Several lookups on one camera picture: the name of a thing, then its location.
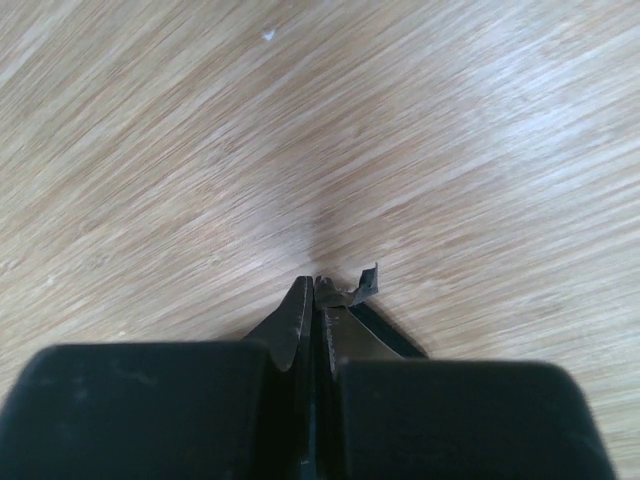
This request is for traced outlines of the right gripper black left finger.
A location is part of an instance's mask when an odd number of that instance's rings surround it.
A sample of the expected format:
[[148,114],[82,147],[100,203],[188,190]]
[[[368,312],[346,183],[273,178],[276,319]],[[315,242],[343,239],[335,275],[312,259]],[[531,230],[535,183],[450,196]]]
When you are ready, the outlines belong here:
[[1,411],[5,479],[302,479],[313,282],[235,341],[58,344]]

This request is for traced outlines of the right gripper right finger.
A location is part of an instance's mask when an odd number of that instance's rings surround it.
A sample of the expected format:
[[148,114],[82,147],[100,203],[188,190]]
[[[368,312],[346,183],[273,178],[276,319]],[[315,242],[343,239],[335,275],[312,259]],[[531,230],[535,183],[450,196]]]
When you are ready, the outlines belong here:
[[314,282],[315,455],[323,479],[611,479],[578,383],[536,361],[434,360],[353,290]]

